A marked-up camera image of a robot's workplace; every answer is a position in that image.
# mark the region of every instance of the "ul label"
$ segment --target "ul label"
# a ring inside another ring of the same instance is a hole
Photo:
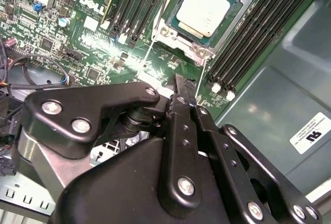
[[[331,130],[331,120],[318,113],[291,139],[291,144],[300,153],[305,153]]]

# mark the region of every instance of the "motherboard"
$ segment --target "motherboard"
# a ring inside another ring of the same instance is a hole
[[[216,118],[312,1],[0,0],[0,31],[12,59],[83,86],[180,74]]]

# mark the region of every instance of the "gray metal side panel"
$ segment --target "gray metal side panel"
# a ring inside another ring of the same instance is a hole
[[[331,6],[315,1],[217,125],[233,124],[304,194],[331,177],[331,132],[304,154],[290,139],[316,114],[331,118]]]

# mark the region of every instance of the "green circuit board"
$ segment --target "green circuit board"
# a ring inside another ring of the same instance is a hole
[[[307,0],[298,11],[303,12],[311,1]],[[56,59],[73,76],[75,83],[84,86],[146,81],[157,87],[165,85],[174,73],[199,81],[202,67],[194,64],[182,52],[155,43],[147,59],[144,59],[151,45],[152,22],[162,2],[159,0],[155,5],[145,32],[133,49],[111,39],[108,27],[102,25],[106,12],[111,8],[109,0],[55,0],[52,8],[40,12],[33,10],[30,0],[14,0],[11,18],[5,13],[8,0],[0,0],[0,31],[4,39],[16,38],[20,51]],[[256,2],[258,0],[253,0],[248,11]],[[176,0],[170,1],[164,16],[170,16],[175,4]],[[66,28],[58,25],[61,16],[70,19]],[[229,16],[225,25],[229,25],[233,18]],[[82,54],[82,59],[73,62],[63,57],[64,46]],[[34,64],[59,72],[42,58]],[[213,118],[217,118],[229,102],[204,85],[205,81],[199,90],[197,102],[206,107]]]

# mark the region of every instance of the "capacitor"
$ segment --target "capacitor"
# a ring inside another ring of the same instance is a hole
[[[11,48],[13,46],[16,46],[16,44],[17,44],[17,39],[15,39],[15,38],[8,39],[4,42],[4,45],[7,48]]]
[[[60,27],[68,27],[70,25],[70,19],[69,18],[60,18],[58,20],[58,25]]]

